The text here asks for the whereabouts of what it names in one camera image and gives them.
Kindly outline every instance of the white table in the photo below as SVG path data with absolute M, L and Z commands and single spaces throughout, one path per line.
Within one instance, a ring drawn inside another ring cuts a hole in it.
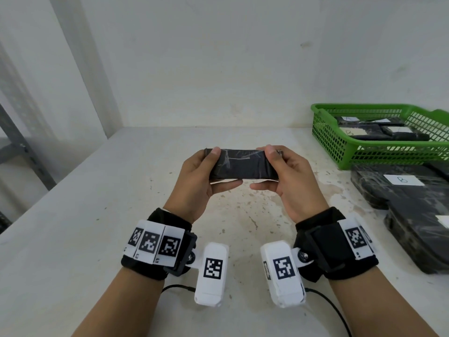
M 425 275 L 337 170 L 309 128 L 124 128 L 0 235 L 0 336 L 69 336 L 120 268 L 121 252 L 139 219 L 162 206 L 182 162 L 215 145 L 253 149 L 286 145 L 311 162 L 330 204 L 366 220 L 379 267 L 441 336 L 449 331 L 449 277 Z M 193 227 L 199 246 L 229 245 L 225 298 L 220 308 L 198 306 L 193 294 L 161 296 L 152 336 L 346 336 L 328 303 L 309 294 L 304 306 L 279 309 L 269 297 L 259 248 L 295 227 L 270 192 L 244 185 L 214 196 Z M 166 284 L 195 286 L 198 272 Z M 335 297 L 325 279 L 312 287 Z

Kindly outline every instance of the person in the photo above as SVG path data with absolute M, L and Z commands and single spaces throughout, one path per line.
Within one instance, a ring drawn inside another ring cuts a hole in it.
M 330 210 L 310 164 L 304 157 L 283 146 L 267 145 L 259 149 L 265 150 L 268 161 L 278 173 L 279 181 L 252 183 L 252 190 L 277 193 L 287 214 L 293 221 L 300 223 L 299 226 L 301 222 L 310 222 L 311 218 L 319 219 Z M 282 150 L 283 157 L 276 150 Z M 190 226 L 204 213 L 211 196 L 242 184 L 242 180 L 220 183 L 209 181 L 210 171 L 220 152 L 220 148 L 215 147 L 205 157 L 201 150 L 184 162 L 173 192 L 163 207 L 165 211 L 160 215 L 172 215 Z M 437 336 L 389 283 L 376 264 L 377 259 L 366 267 L 367 270 L 363 269 L 361 274 L 349 278 L 325 274 L 330 279 L 330 286 L 353 334 L 358 337 Z M 161 266 L 147 266 L 151 267 L 146 270 L 146 274 L 127 267 L 120 269 L 72 336 L 147 336 L 167 276 L 166 273 L 161 275 L 161 270 L 156 269 Z

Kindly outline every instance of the black cable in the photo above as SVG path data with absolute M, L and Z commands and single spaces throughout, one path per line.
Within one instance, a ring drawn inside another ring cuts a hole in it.
M 349 337 L 352 337 L 351 330 L 349 330 L 349 326 L 346 324 L 345 319 L 343 318 L 342 314 L 341 314 L 340 311 L 337 309 L 337 307 L 334 305 L 334 303 L 331 302 L 330 299 L 329 299 L 328 297 L 326 297 L 326 296 L 325 296 L 324 294 L 322 294 L 321 292 L 318 292 L 317 290 L 309 289 L 309 288 L 307 288 L 307 287 L 305 288 L 305 290 L 306 290 L 306 292 L 313 292 L 313 293 L 316 293 L 317 295 L 323 297 L 323 298 L 324 298 L 324 299 L 325 299 L 325 300 L 326 300 L 326 301 L 327 301 L 327 302 L 334 308 L 334 310 L 337 311 L 337 313 L 338 313 L 338 315 L 339 315 L 341 321 L 342 321 L 343 324 L 344 324 L 344 327 L 345 327 L 345 329 L 346 329 L 346 331 L 347 331 Z
M 195 291 L 196 291 L 196 288 L 194 288 L 194 287 L 191 287 L 191 286 L 185 286 L 185 285 L 180 285 L 180 284 L 175 284 L 175 285 L 169 285 L 169 286 L 167 286 L 167 287 L 164 287 L 163 290 L 162 290 L 162 292 L 164 292 L 165 290 L 174 288 L 174 287 L 180 287 L 181 289 L 185 289 L 185 290 L 190 291 L 190 292 L 195 292 Z
M 179 288 L 181 288 L 181 289 L 186 289 L 187 291 L 190 291 L 190 292 L 195 292 L 195 291 L 196 291 L 196 288 L 191 287 L 191 286 L 185 286 L 185 285 L 180 285 L 180 284 L 174 284 L 174 285 L 169 285 L 169 286 L 167 286 L 167 287 L 164 287 L 164 288 L 162 289 L 162 292 L 164 292 L 165 290 L 174 288 L 174 287 L 179 287 Z M 339 315 L 341 321 L 343 322 L 343 325 L 344 325 L 344 327 L 345 327 L 345 329 L 346 329 L 346 331 L 347 331 L 349 337 L 352 337 L 351 331 L 349 330 L 349 327 L 348 327 L 348 325 L 346 324 L 345 319 L 343 318 L 342 314 L 341 314 L 340 311 L 337 309 L 337 307 L 334 305 L 334 303 L 331 302 L 330 299 L 329 299 L 328 297 L 326 297 L 326 296 L 325 296 L 324 294 L 322 294 L 321 292 L 318 292 L 317 290 L 309 289 L 309 288 L 307 288 L 307 287 L 305 288 L 305 290 L 306 290 L 306 292 L 313 292 L 313 293 L 316 293 L 317 295 L 323 297 L 323 298 L 324 298 L 324 299 L 325 299 L 325 300 L 326 300 L 326 301 L 327 301 L 327 302 L 334 308 L 334 310 L 338 313 L 338 315 Z

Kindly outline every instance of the person's left hand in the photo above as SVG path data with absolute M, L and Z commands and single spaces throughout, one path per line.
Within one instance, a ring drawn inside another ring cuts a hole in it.
M 163 208 L 193 224 L 204 213 L 213 194 L 241 185 L 242 180 L 220 183 L 209 180 L 220 152 L 220 148 L 215 147 L 207 157 L 204 150 L 200 150 L 188 158 L 182 165 L 175 188 Z

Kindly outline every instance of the green plastic basket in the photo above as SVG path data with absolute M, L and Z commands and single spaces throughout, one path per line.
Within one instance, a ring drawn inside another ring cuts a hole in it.
M 449 160 L 449 113 L 409 104 L 313 104 L 312 134 L 347 170 L 352 163 L 422 164 Z M 361 141 L 346 135 L 335 116 L 360 119 L 399 116 L 409 126 L 430 135 L 430 141 Z

